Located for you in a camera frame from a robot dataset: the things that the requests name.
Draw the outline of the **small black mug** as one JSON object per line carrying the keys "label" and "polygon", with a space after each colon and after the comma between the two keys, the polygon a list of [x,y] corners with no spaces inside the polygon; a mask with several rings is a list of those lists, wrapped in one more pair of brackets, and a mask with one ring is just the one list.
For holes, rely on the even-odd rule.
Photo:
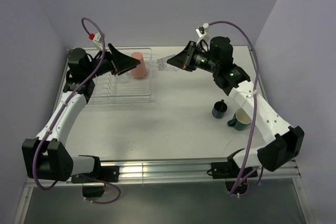
{"label": "small black mug", "polygon": [[224,99],[217,101],[212,108],[212,116],[216,119],[222,119],[227,109],[228,107]]}

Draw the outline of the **dark green mug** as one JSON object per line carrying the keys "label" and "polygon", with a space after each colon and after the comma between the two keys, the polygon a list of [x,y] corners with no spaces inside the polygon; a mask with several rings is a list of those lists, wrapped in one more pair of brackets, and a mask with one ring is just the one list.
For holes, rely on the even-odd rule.
{"label": "dark green mug", "polygon": [[242,109],[238,109],[233,118],[227,122],[228,127],[232,127],[237,131],[247,129],[252,123],[250,116]]}

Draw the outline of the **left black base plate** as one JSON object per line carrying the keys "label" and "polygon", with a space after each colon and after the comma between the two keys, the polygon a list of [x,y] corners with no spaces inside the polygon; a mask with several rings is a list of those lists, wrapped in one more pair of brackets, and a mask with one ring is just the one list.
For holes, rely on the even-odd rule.
{"label": "left black base plate", "polygon": [[82,175],[79,175],[78,177],[73,176],[71,178],[71,182],[73,184],[90,183],[93,182],[92,179],[101,180],[104,182],[117,182],[119,179],[119,166],[101,166],[96,172],[84,175],[86,177],[89,177],[90,179],[84,178]]}

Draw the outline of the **small clear glass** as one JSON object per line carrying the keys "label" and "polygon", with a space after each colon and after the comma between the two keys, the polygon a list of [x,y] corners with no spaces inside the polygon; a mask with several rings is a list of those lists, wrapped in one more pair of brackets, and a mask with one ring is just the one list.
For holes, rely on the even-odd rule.
{"label": "small clear glass", "polygon": [[172,56],[162,57],[156,60],[156,68],[158,71],[174,71],[174,67],[167,63]]}

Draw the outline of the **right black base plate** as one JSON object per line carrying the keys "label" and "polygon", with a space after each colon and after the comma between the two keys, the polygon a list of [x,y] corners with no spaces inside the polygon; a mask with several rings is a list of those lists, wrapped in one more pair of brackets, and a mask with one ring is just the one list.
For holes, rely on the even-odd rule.
{"label": "right black base plate", "polygon": [[[207,171],[207,175],[212,176],[213,179],[228,179],[237,178],[240,172],[240,168],[235,162],[212,162],[211,168]],[[241,178],[247,175],[251,177],[257,176],[257,170],[254,167],[247,167],[244,169]]]}

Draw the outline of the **large clear faceted glass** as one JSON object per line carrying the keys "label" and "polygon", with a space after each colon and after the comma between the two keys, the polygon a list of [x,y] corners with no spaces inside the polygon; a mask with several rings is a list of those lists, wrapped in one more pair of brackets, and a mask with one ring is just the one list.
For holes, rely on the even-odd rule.
{"label": "large clear faceted glass", "polygon": [[131,80],[132,74],[125,72],[121,75],[115,76],[116,83],[128,83]]}

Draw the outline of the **aluminium mounting rail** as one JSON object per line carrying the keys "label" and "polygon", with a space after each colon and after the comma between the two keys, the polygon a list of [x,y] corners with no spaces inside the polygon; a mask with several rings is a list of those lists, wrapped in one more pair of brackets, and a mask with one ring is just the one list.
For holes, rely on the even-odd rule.
{"label": "aluminium mounting rail", "polygon": [[[152,161],[102,161],[102,167],[119,166],[117,185],[216,182],[207,175],[213,162],[226,158],[163,159]],[[262,179],[301,178],[297,163],[291,160],[274,172],[264,169]]]}

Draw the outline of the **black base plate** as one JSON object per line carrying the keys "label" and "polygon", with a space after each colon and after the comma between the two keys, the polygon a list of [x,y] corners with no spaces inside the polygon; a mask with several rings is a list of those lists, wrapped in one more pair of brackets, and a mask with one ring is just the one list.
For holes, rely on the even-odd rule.
{"label": "black base plate", "polygon": [[90,179],[84,178],[82,175],[79,175],[78,177],[73,176],[71,178],[71,182],[73,184],[90,183],[93,182],[92,179],[101,180],[104,182],[117,182],[119,179],[119,166],[101,166],[96,172],[84,175],[86,177],[89,177]]}
{"label": "black base plate", "polygon": [[[207,175],[212,176],[213,179],[228,179],[237,178],[240,172],[240,168],[235,162],[212,162],[211,168],[207,171]],[[244,169],[241,178],[247,175],[251,177],[257,176],[257,170],[254,167],[247,167]]]}

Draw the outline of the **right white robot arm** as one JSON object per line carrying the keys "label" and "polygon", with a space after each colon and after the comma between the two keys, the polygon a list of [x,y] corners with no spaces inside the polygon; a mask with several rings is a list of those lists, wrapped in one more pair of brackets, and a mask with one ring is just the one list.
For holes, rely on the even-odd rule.
{"label": "right white robot arm", "polygon": [[234,63],[233,52],[229,38],[217,36],[211,39],[209,51],[190,41],[167,63],[188,72],[196,69],[210,72],[216,85],[256,120],[255,126],[265,144],[232,155],[232,161],[227,164],[228,173],[237,177],[246,167],[257,166],[274,172],[299,154],[305,133],[301,127],[293,127],[285,121],[257,93],[250,76]]}

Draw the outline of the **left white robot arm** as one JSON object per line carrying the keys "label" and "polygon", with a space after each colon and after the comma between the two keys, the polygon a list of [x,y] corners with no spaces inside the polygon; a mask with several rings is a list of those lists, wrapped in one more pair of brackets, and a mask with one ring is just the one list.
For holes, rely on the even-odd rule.
{"label": "left white robot arm", "polygon": [[83,48],[69,51],[66,84],[56,110],[37,136],[25,139],[22,144],[29,178],[59,182],[79,174],[91,182],[101,178],[99,157],[71,156],[65,143],[78,115],[93,94],[94,78],[106,73],[121,75],[139,64],[139,60],[119,52],[111,44],[108,44],[108,50],[99,51],[95,57],[91,57]]}

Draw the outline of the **pink plastic cup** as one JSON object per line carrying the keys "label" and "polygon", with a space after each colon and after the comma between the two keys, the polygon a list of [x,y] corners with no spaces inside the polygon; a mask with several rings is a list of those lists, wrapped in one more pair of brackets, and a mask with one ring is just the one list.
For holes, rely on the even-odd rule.
{"label": "pink plastic cup", "polygon": [[136,79],[142,79],[146,77],[147,71],[144,63],[143,55],[140,52],[134,52],[131,55],[132,58],[137,59],[140,63],[131,70],[131,74]]}

